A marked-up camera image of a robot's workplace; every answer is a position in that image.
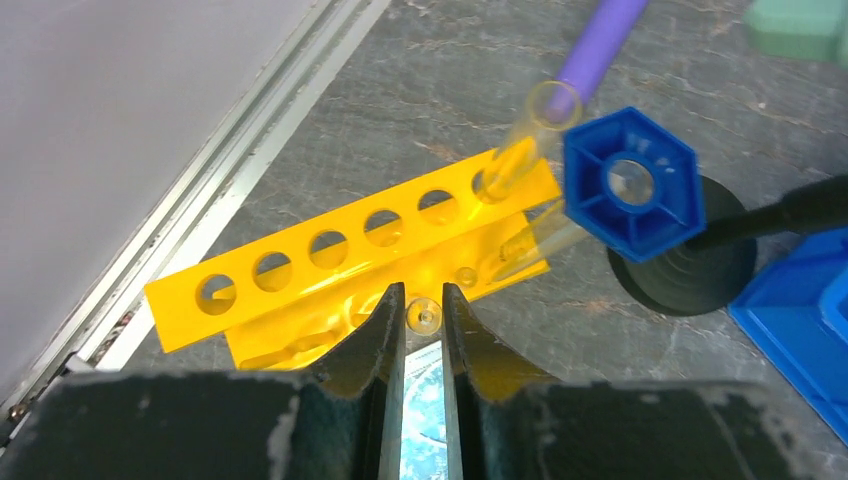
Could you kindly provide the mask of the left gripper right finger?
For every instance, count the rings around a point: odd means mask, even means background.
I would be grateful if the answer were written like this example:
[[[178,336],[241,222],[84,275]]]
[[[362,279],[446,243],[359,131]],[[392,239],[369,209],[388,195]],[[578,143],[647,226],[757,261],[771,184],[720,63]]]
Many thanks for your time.
[[[442,293],[452,479],[822,479],[783,408],[738,381],[569,383]]]

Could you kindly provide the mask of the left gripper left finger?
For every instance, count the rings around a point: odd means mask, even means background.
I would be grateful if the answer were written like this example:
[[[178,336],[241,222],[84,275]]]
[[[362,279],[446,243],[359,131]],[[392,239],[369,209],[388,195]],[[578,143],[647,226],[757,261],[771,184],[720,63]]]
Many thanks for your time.
[[[63,379],[1,458],[5,479],[395,479],[405,290],[295,371]]]

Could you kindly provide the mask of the small clear glass tube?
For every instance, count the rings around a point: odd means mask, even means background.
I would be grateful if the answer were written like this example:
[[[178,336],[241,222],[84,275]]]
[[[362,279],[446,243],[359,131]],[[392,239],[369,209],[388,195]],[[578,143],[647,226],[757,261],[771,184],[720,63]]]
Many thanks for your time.
[[[440,331],[443,322],[442,307],[428,297],[417,297],[406,307],[407,327],[415,334],[431,336]]]

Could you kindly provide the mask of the yellow test tube rack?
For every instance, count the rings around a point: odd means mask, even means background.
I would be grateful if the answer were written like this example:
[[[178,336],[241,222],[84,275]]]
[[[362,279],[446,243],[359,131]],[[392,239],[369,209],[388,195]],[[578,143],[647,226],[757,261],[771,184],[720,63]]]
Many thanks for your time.
[[[297,369],[366,321],[385,289],[439,301],[445,283],[477,300],[504,288],[486,259],[560,194],[537,164],[509,198],[472,190],[484,152],[149,283],[165,352],[223,334],[240,369]]]

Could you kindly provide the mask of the blue funnel with stem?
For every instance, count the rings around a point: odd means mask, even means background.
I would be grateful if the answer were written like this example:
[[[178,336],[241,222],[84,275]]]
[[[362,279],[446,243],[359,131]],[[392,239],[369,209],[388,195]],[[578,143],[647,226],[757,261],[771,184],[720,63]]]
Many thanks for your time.
[[[634,107],[565,131],[563,163],[561,197],[499,247],[489,281],[587,237],[641,263],[706,228],[695,151]]]

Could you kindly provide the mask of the clear glass test tube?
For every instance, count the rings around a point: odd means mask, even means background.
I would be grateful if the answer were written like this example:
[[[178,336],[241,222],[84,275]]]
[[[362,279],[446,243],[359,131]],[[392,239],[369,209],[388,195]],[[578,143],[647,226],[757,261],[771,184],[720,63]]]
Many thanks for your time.
[[[582,115],[583,101],[572,85],[546,80],[534,86],[525,97],[521,115],[481,170],[477,197],[490,204],[509,197]]]

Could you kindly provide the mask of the blue divided plastic tray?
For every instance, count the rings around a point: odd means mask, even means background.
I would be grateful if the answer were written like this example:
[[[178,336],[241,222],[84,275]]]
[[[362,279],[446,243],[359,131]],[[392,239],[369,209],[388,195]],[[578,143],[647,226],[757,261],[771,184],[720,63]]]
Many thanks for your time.
[[[847,229],[809,236],[763,268],[728,314],[847,441]]]

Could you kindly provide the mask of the purple foam cylinder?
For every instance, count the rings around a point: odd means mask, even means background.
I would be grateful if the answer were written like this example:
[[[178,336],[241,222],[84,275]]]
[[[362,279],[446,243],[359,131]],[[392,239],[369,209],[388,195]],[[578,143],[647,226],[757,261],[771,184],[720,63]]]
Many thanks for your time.
[[[585,107],[649,4],[648,0],[603,0],[583,29],[556,76],[558,87],[546,108],[553,120],[565,120]]]

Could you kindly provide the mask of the green foam cylinder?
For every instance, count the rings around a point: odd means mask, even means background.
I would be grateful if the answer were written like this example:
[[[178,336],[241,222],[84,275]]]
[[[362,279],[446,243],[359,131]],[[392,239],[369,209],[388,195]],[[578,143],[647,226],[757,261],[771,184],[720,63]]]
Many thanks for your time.
[[[758,0],[745,11],[743,24],[749,45],[764,55],[847,68],[844,0]]]

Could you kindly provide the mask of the aluminium frame rail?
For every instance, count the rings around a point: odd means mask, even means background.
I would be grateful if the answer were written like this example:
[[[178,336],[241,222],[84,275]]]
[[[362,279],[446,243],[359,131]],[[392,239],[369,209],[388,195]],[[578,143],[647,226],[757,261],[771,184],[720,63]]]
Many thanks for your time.
[[[198,262],[386,10],[383,1],[316,1],[249,90],[71,312],[1,405],[3,424],[64,370],[121,369],[149,335],[144,286]]]

